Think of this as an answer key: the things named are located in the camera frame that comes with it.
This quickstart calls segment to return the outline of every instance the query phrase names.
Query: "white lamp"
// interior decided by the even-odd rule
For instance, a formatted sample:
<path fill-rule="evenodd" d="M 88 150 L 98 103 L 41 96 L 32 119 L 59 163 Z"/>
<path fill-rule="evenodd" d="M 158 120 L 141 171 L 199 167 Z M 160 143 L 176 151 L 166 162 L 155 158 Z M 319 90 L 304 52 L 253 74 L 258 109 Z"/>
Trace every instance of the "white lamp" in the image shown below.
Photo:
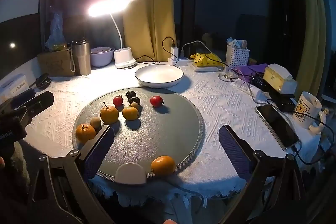
<path fill-rule="evenodd" d="M 90 6 L 88 13 L 92 17 L 109 14 L 117 28 L 120 38 L 120 50 L 114 51 L 115 67 L 118 69 L 126 68 L 135 64 L 135 59 L 132 56 L 131 48 L 123 48 L 123 42 L 119 28 L 114 20 L 112 14 L 121 12 L 126 9 L 130 0 L 103 0 Z"/>

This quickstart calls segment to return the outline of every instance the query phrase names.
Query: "round placemat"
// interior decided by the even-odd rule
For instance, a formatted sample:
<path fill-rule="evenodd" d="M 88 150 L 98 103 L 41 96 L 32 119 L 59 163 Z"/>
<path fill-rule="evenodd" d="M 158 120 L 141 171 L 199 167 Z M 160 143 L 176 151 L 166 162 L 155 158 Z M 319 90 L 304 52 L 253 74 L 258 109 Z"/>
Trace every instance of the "round placemat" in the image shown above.
<path fill-rule="evenodd" d="M 97 174 L 114 180 L 117 168 L 127 162 L 136 162 L 151 172 L 151 163 L 159 156 L 171 156 L 176 163 L 175 172 L 182 171 L 194 159 L 204 140 L 204 121 L 201 113 L 185 97 L 166 89 L 129 88 L 105 94 L 89 103 L 78 115 L 73 127 L 73 147 L 81 149 L 75 131 L 81 123 L 90 123 L 92 117 L 99 117 L 100 110 L 113 105 L 112 100 L 122 95 L 124 107 L 128 106 L 126 92 L 133 90 L 140 98 L 140 117 L 126 121 L 119 107 L 119 120 L 112 124 L 115 130 L 114 143 L 102 162 Z M 149 99 L 159 95 L 164 105 L 151 106 Z"/>

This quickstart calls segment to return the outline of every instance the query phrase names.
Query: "basket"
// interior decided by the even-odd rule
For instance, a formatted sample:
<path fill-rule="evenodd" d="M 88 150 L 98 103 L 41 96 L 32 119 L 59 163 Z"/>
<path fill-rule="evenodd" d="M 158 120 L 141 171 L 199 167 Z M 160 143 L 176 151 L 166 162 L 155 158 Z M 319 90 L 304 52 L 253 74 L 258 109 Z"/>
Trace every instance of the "basket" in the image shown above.
<path fill-rule="evenodd" d="M 246 66 L 249 61 L 250 50 L 241 48 L 232 48 L 227 45 L 225 63 L 230 66 Z"/>

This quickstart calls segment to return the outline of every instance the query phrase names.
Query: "yellow package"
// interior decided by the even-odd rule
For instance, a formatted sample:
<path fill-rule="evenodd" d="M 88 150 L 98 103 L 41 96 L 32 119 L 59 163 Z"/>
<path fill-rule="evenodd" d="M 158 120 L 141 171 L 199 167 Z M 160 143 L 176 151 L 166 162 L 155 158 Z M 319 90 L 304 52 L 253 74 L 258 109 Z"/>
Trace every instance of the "yellow package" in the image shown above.
<path fill-rule="evenodd" d="M 223 66 L 222 60 L 215 54 L 193 54 L 190 58 L 194 59 L 198 67 Z"/>

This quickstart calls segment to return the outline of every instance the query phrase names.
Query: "white bowl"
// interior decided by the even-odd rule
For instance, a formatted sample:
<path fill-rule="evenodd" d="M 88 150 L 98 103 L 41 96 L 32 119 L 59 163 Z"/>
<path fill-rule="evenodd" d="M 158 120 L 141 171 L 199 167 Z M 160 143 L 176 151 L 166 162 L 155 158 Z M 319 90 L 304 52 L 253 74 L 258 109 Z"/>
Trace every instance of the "white bowl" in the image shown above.
<path fill-rule="evenodd" d="M 98 47 L 91 49 L 90 61 L 91 66 L 104 67 L 111 63 L 113 59 L 114 48 L 110 47 Z"/>
<path fill-rule="evenodd" d="M 142 86 L 168 88 L 181 81 L 183 71 L 171 65 L 149 65 L 137 69 L 134 75 Z"/>

